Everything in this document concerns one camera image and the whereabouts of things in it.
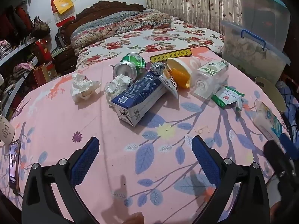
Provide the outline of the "green wet wipes packet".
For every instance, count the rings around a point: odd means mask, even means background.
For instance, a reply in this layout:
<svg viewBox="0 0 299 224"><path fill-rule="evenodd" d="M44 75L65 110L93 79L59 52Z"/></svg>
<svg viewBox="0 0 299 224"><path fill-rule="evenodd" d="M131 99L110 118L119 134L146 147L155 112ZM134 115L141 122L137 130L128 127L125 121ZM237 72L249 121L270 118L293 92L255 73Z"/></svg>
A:
<svg viewBox="0 0 299 224"><path fill-rule="evenodd" d="M212 97L212 101L215 102L219 107L224 109L226 106L234 104L237 111L242 110L242 98L245 95L238 92L234 88L224 86L217 91Z"/></svg>

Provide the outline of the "clear plastic floral bottle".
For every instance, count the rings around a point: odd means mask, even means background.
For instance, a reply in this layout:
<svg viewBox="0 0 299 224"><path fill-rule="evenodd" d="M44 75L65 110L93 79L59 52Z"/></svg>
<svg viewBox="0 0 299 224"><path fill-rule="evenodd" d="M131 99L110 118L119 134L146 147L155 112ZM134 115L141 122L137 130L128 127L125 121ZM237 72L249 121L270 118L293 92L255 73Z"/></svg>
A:
<svg viewBox="0 0 299 224"><path fill-rule="evenodd" d="M228 78L229 64L224 60L212 60L191 74L191 94L208 100Z"/></svg>

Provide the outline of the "white paper wrapper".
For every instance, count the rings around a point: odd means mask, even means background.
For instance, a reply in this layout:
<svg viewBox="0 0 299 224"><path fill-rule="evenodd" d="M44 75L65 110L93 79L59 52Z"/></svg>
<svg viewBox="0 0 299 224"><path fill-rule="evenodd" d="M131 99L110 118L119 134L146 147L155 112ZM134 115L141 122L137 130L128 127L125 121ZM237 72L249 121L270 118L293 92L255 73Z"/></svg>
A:
<svg viewBox="0 0 299 224"><path fill-rule="evenodd" d="M87 76L80 73L72 74L72 79L70 94L75 103L88 100L101 85L99 81L89 80Z"/></svg>

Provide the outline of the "blue white milk carton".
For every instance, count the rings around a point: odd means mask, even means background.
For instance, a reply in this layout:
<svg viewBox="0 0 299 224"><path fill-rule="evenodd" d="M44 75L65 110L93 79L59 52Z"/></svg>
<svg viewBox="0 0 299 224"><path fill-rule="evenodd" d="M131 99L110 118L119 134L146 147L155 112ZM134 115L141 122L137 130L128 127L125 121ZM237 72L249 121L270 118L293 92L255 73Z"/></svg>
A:
<svg viewBox="0 0 299 224"><path fill-rule="evenodd" d="M152 72L112 99L117 116L131 126L136 126L149 109L163 96L167 88Z"/></svg>

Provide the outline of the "pink paper noodle cup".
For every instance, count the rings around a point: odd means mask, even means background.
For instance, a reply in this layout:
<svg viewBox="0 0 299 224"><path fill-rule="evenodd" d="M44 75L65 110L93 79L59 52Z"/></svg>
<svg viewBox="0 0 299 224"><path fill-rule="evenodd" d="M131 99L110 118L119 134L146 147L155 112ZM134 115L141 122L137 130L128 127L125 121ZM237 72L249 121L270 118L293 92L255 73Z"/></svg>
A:
<svg viewBox="0 0 299 224"><path fill-rule="evenodd" d="M171 70L173 79L181 88L190 87L191 74L201 67L199 58L194 56L170 58L166 64Z"/></svg>

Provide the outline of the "white tissue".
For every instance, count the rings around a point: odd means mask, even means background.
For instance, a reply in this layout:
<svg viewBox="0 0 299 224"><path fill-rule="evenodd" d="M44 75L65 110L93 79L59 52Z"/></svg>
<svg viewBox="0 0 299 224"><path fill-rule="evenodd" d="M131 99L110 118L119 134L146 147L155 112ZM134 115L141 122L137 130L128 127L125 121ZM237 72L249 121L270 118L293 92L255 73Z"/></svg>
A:
<svg viewBox="0 0 299 224"><path fill-rule="evenodd" d="M133 80L129 76L120 74L105 85L104 92L109 107L113 107L112 99L126 90L132 83Z"/></svg>

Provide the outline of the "yellow spice box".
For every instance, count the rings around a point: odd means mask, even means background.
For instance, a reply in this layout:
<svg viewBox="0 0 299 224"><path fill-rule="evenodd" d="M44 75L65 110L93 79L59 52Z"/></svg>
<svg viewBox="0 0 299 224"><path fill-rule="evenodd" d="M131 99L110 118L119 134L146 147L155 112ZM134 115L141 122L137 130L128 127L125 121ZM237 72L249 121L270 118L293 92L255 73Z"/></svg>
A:
<svg viewBox="0 0 299 224"><path fill-rule="evenodd" d="M156 62L163 62L166 61L167 59L172 59L172 58L189 57L191 55L192 55L191 49L182 49L182 50L176 50L172 52L151 56L149 59L151 63L156 63Z"/></svg>

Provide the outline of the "foil snack wrapper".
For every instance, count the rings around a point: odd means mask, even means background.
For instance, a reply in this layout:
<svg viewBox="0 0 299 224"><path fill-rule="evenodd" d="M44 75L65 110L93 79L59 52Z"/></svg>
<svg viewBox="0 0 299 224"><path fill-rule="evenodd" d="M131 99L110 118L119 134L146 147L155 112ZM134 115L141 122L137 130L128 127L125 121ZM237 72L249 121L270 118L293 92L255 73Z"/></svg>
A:
<svg viewBox="0 0 299 224"><path fill-rule="evenodd" d="M169 68L162 62L153 63L150 67L150 71L154 73L165 88L172 93L172 95L178 99L178 84L174 80L172 74L169 72Z"/></svg>

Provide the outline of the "crushed green soda can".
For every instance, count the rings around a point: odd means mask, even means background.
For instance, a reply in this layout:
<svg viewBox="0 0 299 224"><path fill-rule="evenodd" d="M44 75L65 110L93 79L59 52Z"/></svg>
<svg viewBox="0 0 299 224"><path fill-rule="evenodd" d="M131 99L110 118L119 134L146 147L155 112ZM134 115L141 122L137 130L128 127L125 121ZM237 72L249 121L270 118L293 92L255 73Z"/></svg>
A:
<svg viewBox="0 0 299 224"><path fill-rule="evenodd" d="M143 71L145 71L146 62L137 53L128 53L113 68L113 78L124 75L135 80Z"/></svg>

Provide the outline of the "smartphone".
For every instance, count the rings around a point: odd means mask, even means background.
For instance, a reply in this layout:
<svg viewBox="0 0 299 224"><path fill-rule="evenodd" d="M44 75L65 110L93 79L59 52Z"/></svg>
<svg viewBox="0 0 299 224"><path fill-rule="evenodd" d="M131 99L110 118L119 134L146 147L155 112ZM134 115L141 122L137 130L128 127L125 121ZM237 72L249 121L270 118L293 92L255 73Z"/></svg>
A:
<svg viewBox="0 0 299 224"><path fill-rule="evenodd" d="M21 141L13 141L10 145L9 151L9 187L14 192L19 192L19 155L20 155Z"/></svg>

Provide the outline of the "blue clothes pile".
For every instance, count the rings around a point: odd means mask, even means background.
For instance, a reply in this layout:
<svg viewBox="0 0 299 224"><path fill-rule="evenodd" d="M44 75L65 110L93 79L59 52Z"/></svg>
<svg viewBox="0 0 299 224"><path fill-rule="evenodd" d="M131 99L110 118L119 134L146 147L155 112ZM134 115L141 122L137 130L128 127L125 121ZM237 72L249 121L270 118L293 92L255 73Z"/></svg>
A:
<svg viewBox="0 0 299 224"><path fill-rule="evenodd" d="M286 82L278 81L276 88L286 104L282 118L292 142L298 148L298 87L290 79L286 79Z"/></svg>

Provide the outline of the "white mug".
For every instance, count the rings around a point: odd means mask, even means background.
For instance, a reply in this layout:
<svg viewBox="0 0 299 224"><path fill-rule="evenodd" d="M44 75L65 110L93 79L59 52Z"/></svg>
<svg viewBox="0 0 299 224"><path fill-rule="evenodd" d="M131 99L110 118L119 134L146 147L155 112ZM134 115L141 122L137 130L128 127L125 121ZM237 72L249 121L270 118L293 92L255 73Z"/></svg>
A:
<svg viewBox="0 0 299 224"><path fill-rule="evenodd" d="M3 147L5 145L9 145L13 142L13 138L15 135L15 128L12 124L1 114L1 122L0 122L0 146Z"/></svg>

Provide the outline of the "pink floral blanket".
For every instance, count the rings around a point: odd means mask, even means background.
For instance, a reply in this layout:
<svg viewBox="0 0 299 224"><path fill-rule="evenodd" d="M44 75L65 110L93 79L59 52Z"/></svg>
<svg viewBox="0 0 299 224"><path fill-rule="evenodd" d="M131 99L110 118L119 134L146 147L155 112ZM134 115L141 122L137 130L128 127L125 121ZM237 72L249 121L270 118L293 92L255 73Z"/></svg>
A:
<svg viewBox="0 0 299 224"><path fill-rule="evenodd" d="M136 212L146 223L191 223L214 191L191 148L197 135L236 164L257 162L268 180L273 171L263 156L266 138L252 117L258 102L280 113L245 74L233 66L228 74L228 85L245 95L242 111L181 90L178 97L165 93L134 127L109 107L103 88L75 103L71 75L31 91L11 120L14 138L22 143L20 191L34 163L56 164L92 136L100 151L76 190L100 223L121 223Z"/></svg>

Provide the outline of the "clear storage box teal lid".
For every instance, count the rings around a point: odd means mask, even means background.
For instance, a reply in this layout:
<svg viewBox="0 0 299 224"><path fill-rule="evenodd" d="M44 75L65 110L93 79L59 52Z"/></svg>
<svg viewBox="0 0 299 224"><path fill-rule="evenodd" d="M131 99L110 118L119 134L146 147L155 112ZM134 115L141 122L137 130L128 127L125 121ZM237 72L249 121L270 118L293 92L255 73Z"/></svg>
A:
<svg viewBox="0 0 299 224"><path fill-rule="evenodd" d="M243 28L282 51L290 24L290 12L281 0L241 0Z"/></svg>

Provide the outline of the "white red floral bedsheet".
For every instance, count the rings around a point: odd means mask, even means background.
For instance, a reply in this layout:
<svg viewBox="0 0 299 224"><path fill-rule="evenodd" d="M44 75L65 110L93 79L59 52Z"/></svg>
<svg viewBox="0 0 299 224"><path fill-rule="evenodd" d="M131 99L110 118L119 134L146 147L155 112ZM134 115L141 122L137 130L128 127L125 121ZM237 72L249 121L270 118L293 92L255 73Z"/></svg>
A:
<svg viewBox="0 0 299 224"><path fill-rule="evenodd" d="M76 69L81 70L112 58L121 59L128 53L138 53L146 58L150 54L158 54L163 51L199 46L205 46L216 54L221 54L224 35L208 28L200 28L176 20L168 28L130 31L97 41L79 51Z"/></svg>

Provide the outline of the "cluttered shelf unit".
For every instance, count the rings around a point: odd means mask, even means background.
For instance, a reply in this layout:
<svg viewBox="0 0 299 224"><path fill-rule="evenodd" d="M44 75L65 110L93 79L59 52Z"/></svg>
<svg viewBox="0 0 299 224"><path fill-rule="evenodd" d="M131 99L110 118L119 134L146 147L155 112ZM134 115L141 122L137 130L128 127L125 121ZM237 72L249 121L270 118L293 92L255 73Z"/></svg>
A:
<svg viewBox="0 0 299 224"><path fill-rule="evenodd" d="M7 0L1 7L1 111L6 118L15 110L15 96L34 67L43 65L34 53L34 44L44 39L50 51L48 23L27 13L28 0Z"/></svg>

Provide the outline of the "beige leaf pattern curtain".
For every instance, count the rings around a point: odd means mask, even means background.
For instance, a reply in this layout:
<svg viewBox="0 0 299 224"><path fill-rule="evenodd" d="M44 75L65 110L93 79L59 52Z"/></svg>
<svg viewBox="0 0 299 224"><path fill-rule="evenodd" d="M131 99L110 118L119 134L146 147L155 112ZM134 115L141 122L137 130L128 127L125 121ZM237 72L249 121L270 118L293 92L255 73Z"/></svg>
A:
<svg viewBox="0 0 299 224"><path fill-rule="evenodd" d="M242 24L241 0L147 0L147 6L221 34L222 21Z"/></svg>

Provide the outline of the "folded patterned quilt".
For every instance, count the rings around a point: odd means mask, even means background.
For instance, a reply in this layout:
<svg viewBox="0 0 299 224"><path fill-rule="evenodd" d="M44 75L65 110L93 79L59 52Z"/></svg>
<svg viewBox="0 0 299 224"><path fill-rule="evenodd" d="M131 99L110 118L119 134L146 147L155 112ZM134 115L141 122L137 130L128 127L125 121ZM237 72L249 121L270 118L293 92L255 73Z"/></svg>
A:
<svg viewBox="0 0 299 224"><path fill-rule="evenodd" d="M71 46L80 50L109 37L155 28L167 28L171 16L156 10L121 11L79 26L70 36Z"/></svg>

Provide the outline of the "dark wooden headboard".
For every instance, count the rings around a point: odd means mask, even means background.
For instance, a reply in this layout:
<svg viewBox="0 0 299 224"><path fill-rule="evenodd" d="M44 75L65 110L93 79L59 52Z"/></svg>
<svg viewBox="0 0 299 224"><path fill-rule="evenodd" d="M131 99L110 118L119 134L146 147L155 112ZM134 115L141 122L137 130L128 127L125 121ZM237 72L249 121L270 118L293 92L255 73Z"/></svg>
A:
<svg viewBox="0 0 299 224"><path fill-rule="evenodd" d="M59 33L66 45L71 45L71 34L81 25L106 17L121 11L144 11L145 7L139 4L129 4L120 1L99 1L89 8L85 8L75 15L75 19L66 22L60 27Z"/></svg>

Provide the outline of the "red yellow wall calendar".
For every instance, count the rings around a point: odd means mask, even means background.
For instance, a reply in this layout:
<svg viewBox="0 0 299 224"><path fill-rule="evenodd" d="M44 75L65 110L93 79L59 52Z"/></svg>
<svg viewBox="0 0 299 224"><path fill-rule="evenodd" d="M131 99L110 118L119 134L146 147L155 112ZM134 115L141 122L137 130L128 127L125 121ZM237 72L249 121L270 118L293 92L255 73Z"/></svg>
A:
<svg viewBox="0 0 299 224"><path fill-rule="evenodd" d="M72 0L51 0L50 2L57 28L75 19L75 5Z"/></svg>

